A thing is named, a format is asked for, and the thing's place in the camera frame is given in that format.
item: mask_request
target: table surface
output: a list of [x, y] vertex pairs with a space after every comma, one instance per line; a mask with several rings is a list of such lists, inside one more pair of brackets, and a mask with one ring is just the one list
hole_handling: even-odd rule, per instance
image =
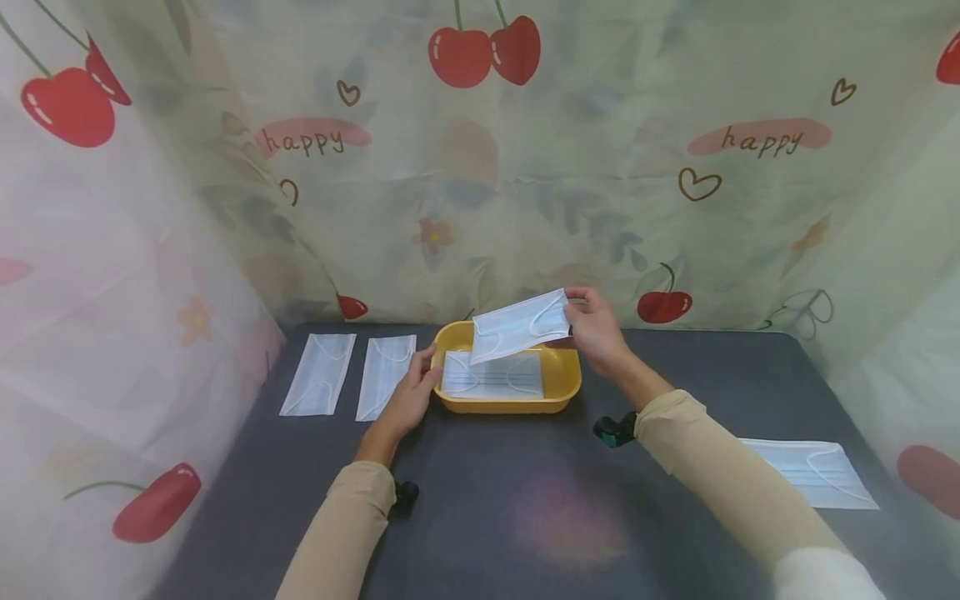
[[[354, 422], [367, 340], [429, 325], [308, 324], [261, 391], [155, 600], [273, 598], [307, 525], [368, 423]], [[309, 333], [357, 333], [331, 417], [277, 415]], [[820, 511], [890, 600], [955, 598], [957, 582], [796, 340], [778, 333], [625, 330], [630, 347], [734, 435], [827, 440], [847, 451], [881, 511]], [[420, 486], [391, 522], [363, 598], [772, 597], [769, 578], [639, 444], [590, 432], [629, 404], [584, 365], [558, 415], [455, 415], [439, 402], [401, 447]]]

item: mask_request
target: black clip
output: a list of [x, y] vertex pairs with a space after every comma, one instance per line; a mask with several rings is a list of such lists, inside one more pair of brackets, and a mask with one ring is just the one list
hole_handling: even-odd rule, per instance
[[601, 417], [593, 424], [593, 435], [611, 448], [619, 448], [634, 440], [636, 413], [627, 413], [620, 422], [610, 417]]
[[412, 481], [398, 483], [394, 481], [394, 490], [396, 491], [396, 503], [390, 509], [387, 518], [406, 518], [414, 510], [414, 504], [420, 496], [420, 488]]

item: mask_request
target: white cloth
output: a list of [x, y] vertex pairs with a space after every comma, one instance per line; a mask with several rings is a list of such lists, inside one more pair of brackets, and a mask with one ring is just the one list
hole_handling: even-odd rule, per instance
[[884, 600], [863, 564], [833, 548], [801, 548], [774, 568], [777, 600]]

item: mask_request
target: surgical mask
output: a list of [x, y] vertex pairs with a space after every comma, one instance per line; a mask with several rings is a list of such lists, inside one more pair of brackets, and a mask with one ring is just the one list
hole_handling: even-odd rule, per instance
[[818, 509], [879, 510], [847, 458], [833, 442], [741, 440]]
[[395, 338], [370, 338], [367, 359], [360, 382], [357, 421], [376, 420], [394, 393], [396, 384], [410, 367], [410, 358], [417, 349], [416, 335]]
[[470, 364], [565, 338], [570, 333], [570, 323], [564, 316], [566, 304], [561, 289], [474, 317]]
[[281, 417], [334, 413], [356, 338], [355, 333], [310, 334], [290, 390], [280, 407]]
[[540, 354], [522, 352], [471, 365], [469, 352], [446, 353], [441, 390], [452, 397], [542, 398]]

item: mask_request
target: yellow tray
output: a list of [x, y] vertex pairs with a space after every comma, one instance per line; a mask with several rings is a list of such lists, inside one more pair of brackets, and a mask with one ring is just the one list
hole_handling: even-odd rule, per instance
[[[457, 321], [445, 326], [434, 338], [437, 351], [430, 360], [430, 367], [442, 365], [448, 350], [471, 351], [473, 349], [473, 321]], [[570, 403], [583, 383], [580, 373], [580, 357], [577, 350], [547, 348], [543, 344], [527, 352], [540, 355], [540, 375], [543, 377], [543, 398], [458, 398], [444, 394], [438, 383], [433, 391], [444, 406], [454, 413], [485, 413], [523, 415], [533, 413], [559, 413]]]

